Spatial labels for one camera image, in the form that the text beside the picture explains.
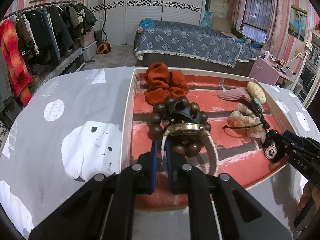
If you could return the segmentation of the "person's right hand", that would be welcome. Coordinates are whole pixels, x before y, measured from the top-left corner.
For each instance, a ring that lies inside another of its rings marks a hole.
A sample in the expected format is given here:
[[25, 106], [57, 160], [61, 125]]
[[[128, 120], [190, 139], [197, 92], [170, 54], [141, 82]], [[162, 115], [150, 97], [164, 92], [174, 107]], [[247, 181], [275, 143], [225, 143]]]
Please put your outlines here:
[[298, 204], [298, 211], [302, 211], [304, 207], [306, 206], [309, 198], [312, 196], [313, 191], [313, 185], [310, 182], [307, 182], [303, 189], [303, 194], [300, 198], [299, 204]]

